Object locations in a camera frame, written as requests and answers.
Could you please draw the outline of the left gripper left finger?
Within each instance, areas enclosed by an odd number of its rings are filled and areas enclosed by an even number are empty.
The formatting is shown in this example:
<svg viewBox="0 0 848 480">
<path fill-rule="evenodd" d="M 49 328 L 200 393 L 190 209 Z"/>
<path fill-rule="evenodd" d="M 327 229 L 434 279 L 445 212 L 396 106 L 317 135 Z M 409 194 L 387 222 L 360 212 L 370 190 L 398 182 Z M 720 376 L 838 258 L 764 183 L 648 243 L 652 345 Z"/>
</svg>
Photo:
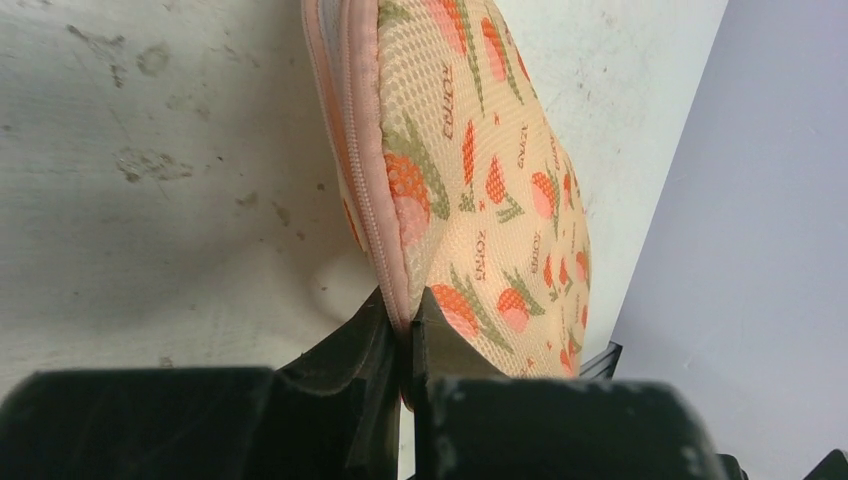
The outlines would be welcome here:
<svg viewBox="0 0 848 480">
<path fill-rule="evenodd" d="M 1 405 L 5 479 L 393 479 L 382 295 L 280 369 L 37 372 Z"/>
</svg>

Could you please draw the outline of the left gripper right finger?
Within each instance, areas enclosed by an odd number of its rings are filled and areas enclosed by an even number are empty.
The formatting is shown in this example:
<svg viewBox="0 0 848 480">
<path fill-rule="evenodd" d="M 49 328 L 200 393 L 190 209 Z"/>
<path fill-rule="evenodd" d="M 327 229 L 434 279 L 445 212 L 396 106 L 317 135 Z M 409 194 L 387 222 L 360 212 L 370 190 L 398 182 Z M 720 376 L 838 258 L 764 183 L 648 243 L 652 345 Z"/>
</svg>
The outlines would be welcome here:
<svg viewBox="0 0 848 480">
<path fill-rule="evenodd" d="M 650 381 L 512 378 L 426 291 L 411 325 L 419 479 L 723 479 L 691 405 Z"/>
</svg>

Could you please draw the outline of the peach floral padded bra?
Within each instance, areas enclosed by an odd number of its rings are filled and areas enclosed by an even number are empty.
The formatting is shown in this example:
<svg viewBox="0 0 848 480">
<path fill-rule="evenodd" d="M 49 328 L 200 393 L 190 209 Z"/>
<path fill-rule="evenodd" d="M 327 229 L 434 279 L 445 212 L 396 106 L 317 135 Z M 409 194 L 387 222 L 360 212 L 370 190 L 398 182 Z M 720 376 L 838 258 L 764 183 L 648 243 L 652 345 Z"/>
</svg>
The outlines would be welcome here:
<svg viewBox="0 0 848 480">
<path fill-rule="evenodd" d="M 305 1 L 343 207 L 401 341 L 426 294 L 515 377 L 579 374 L 575 167 L 493 1 Z"/>
</svg>

